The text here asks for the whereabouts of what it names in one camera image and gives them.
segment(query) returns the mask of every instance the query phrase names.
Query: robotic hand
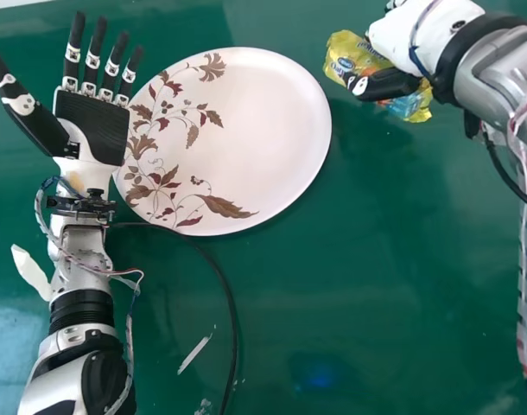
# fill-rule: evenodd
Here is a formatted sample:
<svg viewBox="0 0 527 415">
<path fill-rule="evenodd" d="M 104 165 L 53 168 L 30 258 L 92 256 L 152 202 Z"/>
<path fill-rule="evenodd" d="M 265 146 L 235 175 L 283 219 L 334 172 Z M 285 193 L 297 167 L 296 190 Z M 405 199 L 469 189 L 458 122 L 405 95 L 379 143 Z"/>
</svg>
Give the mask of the robotic hand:
<svg viewBox="0 0 527 415">
<path fill-rule="evenodd" d="M 386 12 L 369 28 L 372 46 L 401 71 L 429 79 L 438 101 L 463 108 L 468 137 L 482 125 L 517 152 L 518 135 L 527 165 L 527 22 L 470 0 L 390 0 Z"/>
<path fill-rule="evenodd" d="M 130 118 L 125 107 L 143 50 L 137 47 L 133 52 L 114 97 L 119 65 L 128 42 L 128 35 L 123 32 L 111 51 L 102 85 L 97 90 L 99 56 L 106 30 L 106 20 L 101 17 L 79 85 L 84 27 L 85 16 L 78 13 L 67 44 L 63 81 L 54 93 L 54 115 L 35 101 L 0 58 L 0 96 L 4 109 L 60 166 L 60 176 L 45 181 L 35 199 L 37 220 L 48 235 L 48 253 L 55 272 L 50 286 L 43 274 L 50 328 L 39 347 L 19 415 L 128 415 L 137 410 L 132 385 L 132 348 L 128 348 L 128 364 L 114 327 L 109 281 L 118 272 L 112 270 L 104 240 L 107 223 L 116 207 L 115 202 L 107 200 L 109 181 L 124 159 Z M 52 182 L 59 185 L 56 196 L 48 197 L 47 206 L 52 208 L 48 229 L 41 215 L 41 200 Z M 29 257 L 20 248 L 13 253 L 17 265 Z M 38 266 L 26 266 L 20 272 L 31 282 L 38 279 L 38 275 L 31 275 L 35 270 L 42 273 Z"/>
</svg>

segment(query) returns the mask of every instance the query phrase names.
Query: floral pattern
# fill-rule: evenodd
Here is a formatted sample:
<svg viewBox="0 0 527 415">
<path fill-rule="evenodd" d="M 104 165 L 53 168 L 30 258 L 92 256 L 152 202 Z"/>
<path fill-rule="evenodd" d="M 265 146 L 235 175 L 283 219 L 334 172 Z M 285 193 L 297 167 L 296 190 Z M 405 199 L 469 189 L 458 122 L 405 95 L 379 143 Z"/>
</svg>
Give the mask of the floral pattern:
<svg viewBox="0 0 527 415">
<path fill-rule="evenodd" d="M 197 191 L 183 195 L 177 201 L 177 190 L 184 184 L 175 180 L 179 165 L 167 170 L 163 166 L 163 159 L 147 159 L 154 167 L 151 168 L 152 171 L 144 171 L 139 163 L 141 159 L 153 156 L 158 151 L 156 140 L 150 135 L 164 131 L 173 122 L 184 126 L 186 137 L 183 139 L 187 150 L 197 144 L 203 127 L 215 125 L 224 128 L 221 117 L 215 110 L 208 108 L 208 103 L 193 103 L 188 99 L 181 99 L 183 85 L 174 81 L 178 73 L 188 70 L 200 73 L 200 82 L 213 82 L 223 76 L 226 64 L 218 53 L 205 54 L 204 58 L 204 64 L 191 66 L 187 63 L 186 67 L 176 73 L 169 74 L 167 70 L 159 73 L 157 83 L 149 84 L 149 95 L 153 101 L 151 108 L 143 104 L 130 106 L 132 123 L 127 143 L 129 155 L 119 172 L 119 175 L 123 175 L 123 179 L 130 183 L 125 201 L 134 208 L 138 206 L 137 201 L 151 197 L 152 211 L 147 212 L 149 221 L 173 221 L 170 224 L 172 228 L 200 223 L 204 207 L 207 208 L 205 212 L 232 219 L 245 219 L 257 214 L 213 195 L 210 182 L 195 176 L 190 177 L 190 184 L 194 185 Z"/>
</svg>

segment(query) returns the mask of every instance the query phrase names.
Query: yellow package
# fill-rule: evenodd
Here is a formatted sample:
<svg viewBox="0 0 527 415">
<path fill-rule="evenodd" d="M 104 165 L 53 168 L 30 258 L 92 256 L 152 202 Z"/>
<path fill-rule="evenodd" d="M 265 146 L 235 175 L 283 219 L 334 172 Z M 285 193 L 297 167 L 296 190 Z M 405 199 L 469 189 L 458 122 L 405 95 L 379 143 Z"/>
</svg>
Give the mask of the yellow package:
<svg viewBox="0 0 527 415">
<path fill-rule="evenodd" d="M 323 71 L 328 78 L 344 88 L 347 88 L 347 80 L 353 80 L 354 75 L 357 78 L 367 77 L 390 67 L 394 65 L 373 49 L 368 41 L 350 30 L 333 33 L 327 42 L 327 58 Z M 432 99 L 432 88 L 423 78 L 414 93 L 405 97 L 378 101 L 377 105 L 404 121 L 423 123 L 432 117 L 429 110 Z"/>
</svg>

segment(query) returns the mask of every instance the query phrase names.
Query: white plate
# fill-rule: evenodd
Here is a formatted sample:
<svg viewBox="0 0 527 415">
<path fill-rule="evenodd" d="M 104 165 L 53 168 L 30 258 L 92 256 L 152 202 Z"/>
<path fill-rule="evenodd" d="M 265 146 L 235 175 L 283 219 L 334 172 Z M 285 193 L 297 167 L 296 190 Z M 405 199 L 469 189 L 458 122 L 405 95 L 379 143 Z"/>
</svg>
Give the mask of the white plate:
<svg viewBox="0 0 527 415">
<path fill-rule="evenodd" d="M 224 48 L 175 63 L 130 103 L 121 196 L 188 235 L 254 227 L 296 200 L 331 141 L 325 93 L 294 61 Z"/>
</svg>

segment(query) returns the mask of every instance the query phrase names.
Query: green table surface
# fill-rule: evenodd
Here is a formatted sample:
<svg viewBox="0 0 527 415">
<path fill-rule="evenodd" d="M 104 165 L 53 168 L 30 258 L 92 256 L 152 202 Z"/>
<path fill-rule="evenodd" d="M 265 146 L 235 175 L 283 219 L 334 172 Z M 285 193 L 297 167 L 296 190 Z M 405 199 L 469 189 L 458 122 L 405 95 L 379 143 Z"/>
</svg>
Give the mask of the green table surface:
<svg viewBox="0 0 527 415">
<path fill-rule="evenodd" d="M 527 0 L 481 3 L 527 15 Z M 69 0 L 0 10 L 0 54 L 49 106 L 77 9 L 89 18 L 87 32 L 106 15 L 108 38 L 128 29 L 145 46 L 137 87 L 191 54 L 236 45 L 287 55 L 325 90 L 333 138 L 308 191 L 263 225 L 199 239 L 231 281 L 242 326 L 230 413 L 527 413 L 515 350 L 516 198 L 484 147 L 463 137 L 456 109 L 435 104 L 432 120 L 405 124 L 355 102 L 321 71 L 329 35 L 363 34 L 383 7 Z M 0 104 L 0 415 L 16 413 L 48 330 L 47 305 L 20 279 L 10 245 L 52 272 L 32 207 L 41 180 L 57 172 Z M 117 220 L 136 220 L 120 203 Z M 212 402 L 206 415 L 217 414 L 231 330 L 216 277 L 173 235 L 115 232 L 107 246 L 116 266 L 147 273 L 134 321 L 138 414 L 190 415 L 203 399 Z M 130 291 L 114 291 L 122 329 Z"/>
</svg>

